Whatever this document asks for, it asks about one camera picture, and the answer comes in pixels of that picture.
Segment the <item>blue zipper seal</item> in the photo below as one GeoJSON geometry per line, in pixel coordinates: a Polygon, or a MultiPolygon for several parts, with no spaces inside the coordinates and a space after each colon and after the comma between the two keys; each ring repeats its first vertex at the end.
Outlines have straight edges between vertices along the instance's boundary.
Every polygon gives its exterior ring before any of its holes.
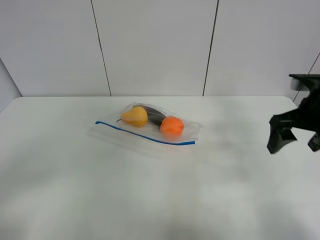
{"type": "Polygon", "coordinates": [[[120,131],[124,131],[124,132],[130,133],[130,134],[133,134],[133,135],[137,135],[137,136],[139,136],[139,137],[143,137],[143,138],[145,138],[145,139],[149,139],[149,140],[151,140],[151,141],[154,141],[154,142],[157,142],[157,143],[160,143],[160,144],[168,144],[168,145],[176,145],[176,146],[196,144],[196,141],[185,141],[185,142],[179,142],[179,143],[167,142],[167,141],[160,141],[160,140],[157,140],[157,139],[148,137],[148,136],[143,136],[143,135],[140,135],[140,134],[138,134],[138,133],[134,133],[134,132],[132,132],[132,131],[125,130],[125,129],[120,128],[120,127],[117,127],[117,126],[113,126],[113,125],[108,124],[108,123],[105,123],[105,122],[103,122],[103,121],[96,121],[95,124],[104,124],[104,125],[107,125],[107,126],[109,126],[109,127],[114,128],[114,129],[117,129],[117,130],[120,130],[120,131]]]}

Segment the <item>yellow pear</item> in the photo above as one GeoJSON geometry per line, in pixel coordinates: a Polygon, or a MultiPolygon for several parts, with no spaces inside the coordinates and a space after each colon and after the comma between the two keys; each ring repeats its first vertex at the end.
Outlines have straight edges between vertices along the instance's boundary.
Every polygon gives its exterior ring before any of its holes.
{"type": "Polygon", "coordinates": [[[121,120],[132,126],[141,128],[148,122],[148,114],[141,106],[135,106],[121,115],[121,120]]]}

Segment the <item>ziplock bag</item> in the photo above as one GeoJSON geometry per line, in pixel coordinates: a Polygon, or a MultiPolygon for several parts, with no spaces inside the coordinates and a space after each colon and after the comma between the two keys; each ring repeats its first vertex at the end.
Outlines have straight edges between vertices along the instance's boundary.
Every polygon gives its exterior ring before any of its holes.
{"type": "Polygon", "coordinates": [[[170,145],[190,145],[198,140],[200,123],[183,119],[159,106],[134,102],[122,111],[99,118],[104,124],[151,141],[170,145]]]}

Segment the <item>orange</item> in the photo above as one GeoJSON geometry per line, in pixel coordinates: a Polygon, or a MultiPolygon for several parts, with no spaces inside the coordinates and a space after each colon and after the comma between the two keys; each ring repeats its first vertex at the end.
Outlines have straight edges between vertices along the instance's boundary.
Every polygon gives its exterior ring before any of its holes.
{"type": "Polygon", "coordinates": [[[184,128],[185,125],[181,119],[167,116],[161,123],[160,132],[167,140],[174,141],[181,136],[184,128]]]}

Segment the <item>white tabletop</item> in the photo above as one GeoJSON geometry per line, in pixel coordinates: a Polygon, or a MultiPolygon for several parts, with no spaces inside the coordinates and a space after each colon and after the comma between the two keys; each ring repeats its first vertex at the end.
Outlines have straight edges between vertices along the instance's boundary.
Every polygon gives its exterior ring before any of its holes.
{"type": "Polygon", "coordinates": [[[281,96],[30,97],[0,113],[2,240],[320,239],[312,132],[271,155],[281,96]],[[95,121],[132,103],[202,123],[196,145],[95,121]]]}

